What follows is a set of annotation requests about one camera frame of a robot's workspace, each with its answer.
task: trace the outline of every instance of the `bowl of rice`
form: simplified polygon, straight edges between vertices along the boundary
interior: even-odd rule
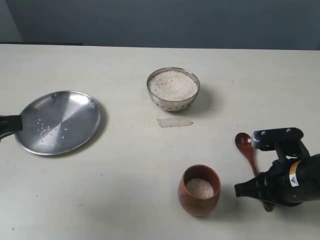
[[[146,87],[151,100],[160,108],[176,112],[185,109],[198,96],[200,82],[192,72],[165,67],[150,74]]]

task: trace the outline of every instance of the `wooden spoon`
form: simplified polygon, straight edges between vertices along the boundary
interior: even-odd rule
[[[252,168],[253,175],[256,177],[259,173],[254,161],[254,148],[251,145],[251,137],[244,132],[240,132],[235,136],[234,141],[240,153],[242,153],[242,155],[248,160]],[[274,205],[272,203],[262,201],[262,205],[267,212],[271,212],[274,209]]]

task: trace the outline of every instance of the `white label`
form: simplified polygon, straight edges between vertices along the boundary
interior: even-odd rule
[[[290,181],[292,187],[299,186],[296,174],[290,174],[289,175],[289,181]]]

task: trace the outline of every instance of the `wooden cup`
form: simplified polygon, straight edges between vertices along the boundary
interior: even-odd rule
[[[191,179],[203,179],[213,187],[213,196],[207,199],[197,198],[191,195],[186,184]],[[178,188],[178,197],[181,206],[185,211],[193,216],[208,215],[215,209],[220,196],[220,180],[214,170],[205,165],[193,165],[185,170]]]

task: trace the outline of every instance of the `gray wall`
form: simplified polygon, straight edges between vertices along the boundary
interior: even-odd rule
[[[320,0],[7,0],[25,41],[314,50]]]
[[[21,42],[14,19],[11,16],[5,0],[0,0],[0,43],[3,42]]]

